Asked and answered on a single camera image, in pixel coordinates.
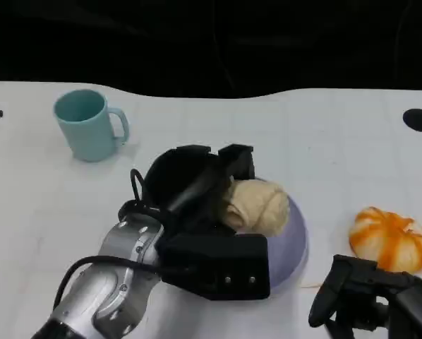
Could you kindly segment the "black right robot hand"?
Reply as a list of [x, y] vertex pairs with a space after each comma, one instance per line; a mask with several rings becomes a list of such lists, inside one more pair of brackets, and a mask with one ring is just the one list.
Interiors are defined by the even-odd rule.
[[310, 327], [331, 338], [386, 328], [389, 338], [422, 338], [422, 278], [392, 273], [374, 261], [336, 255], [313, 300]]

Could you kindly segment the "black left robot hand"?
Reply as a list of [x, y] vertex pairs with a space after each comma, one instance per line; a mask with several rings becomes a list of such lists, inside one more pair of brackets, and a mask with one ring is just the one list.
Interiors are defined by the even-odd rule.
[[233, 181], [255, 177], [252, 153], [249, 145], [231, 144], [216, 154], [185, 145], [160, 155], [145, 175], [144, 196], [167, 215], [164, 234], [235, 234], [220, 213]]

